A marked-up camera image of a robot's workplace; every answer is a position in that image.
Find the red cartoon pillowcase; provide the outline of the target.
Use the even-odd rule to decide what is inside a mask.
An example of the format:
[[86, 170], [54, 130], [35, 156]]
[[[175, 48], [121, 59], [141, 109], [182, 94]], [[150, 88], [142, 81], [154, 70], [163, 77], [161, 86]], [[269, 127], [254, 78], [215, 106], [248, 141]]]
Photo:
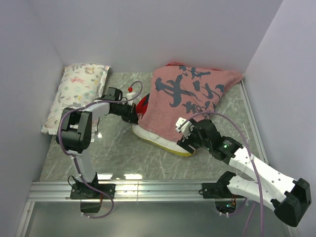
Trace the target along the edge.
[[189, 119], [196, 113], [215, 111], [222, 96], [243, 79], [237, 71], [165, 66], [153, 73], [146, 112], [139, 126], [168, 141], [176, 142], [179, 118]]

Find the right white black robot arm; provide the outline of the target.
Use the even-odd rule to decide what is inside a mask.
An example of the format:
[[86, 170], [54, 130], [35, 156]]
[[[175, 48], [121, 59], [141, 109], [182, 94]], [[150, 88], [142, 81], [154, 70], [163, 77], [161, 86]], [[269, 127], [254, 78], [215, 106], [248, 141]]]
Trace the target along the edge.
[[175, 126], [182, 134], [177, 142], [181, 148], [191, 154], [204, 148], [215, 159], [251, 177], [247, 181], [233, 172], [225, 172], [217, 181], [219, 195], [227, 198], [233, 194], [251, 199], [272, 210], [283, 223], [298, 226], [312, 203], [308, 181], [284, 175], [249, 154], [237, 140], [222, 136], [210, 120], [179, 118]]

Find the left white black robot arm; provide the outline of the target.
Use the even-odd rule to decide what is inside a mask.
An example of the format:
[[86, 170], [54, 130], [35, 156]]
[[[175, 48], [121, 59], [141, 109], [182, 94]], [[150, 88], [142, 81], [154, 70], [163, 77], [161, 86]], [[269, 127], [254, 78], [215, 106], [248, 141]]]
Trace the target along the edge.
[[87, 198], [95, 198], [104, 193], [88, 152], [92, 138], [92, 122], [113, 114], [121, 117], [124, 122], [136, 124], [138, 116], [133, 100], [139, 95], [132, 87], [126, 95], [117, 88], [109, 87], [105, 95], [90, 104], [63, 110], [56, 140], [64, 154], [73, 161], [77, 172], [72, 185], [73, 192], [84, 194]]

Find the cream yellow-edged pillow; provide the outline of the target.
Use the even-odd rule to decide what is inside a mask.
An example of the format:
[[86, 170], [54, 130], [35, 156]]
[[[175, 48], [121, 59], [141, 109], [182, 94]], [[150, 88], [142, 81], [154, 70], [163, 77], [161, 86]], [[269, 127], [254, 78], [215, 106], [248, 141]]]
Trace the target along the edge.
[[197, 153], [196, 149], [193, 149], [193, 152], [190, 153], [177, 144], [177, 141], [181, 138], [181, 134], [176, 130], [175, 124], [161, 123], [158, 125], [152, 124], [147, 127], [133, 125], [132, 131], [139, 138], [180, 157], [191, 157]]

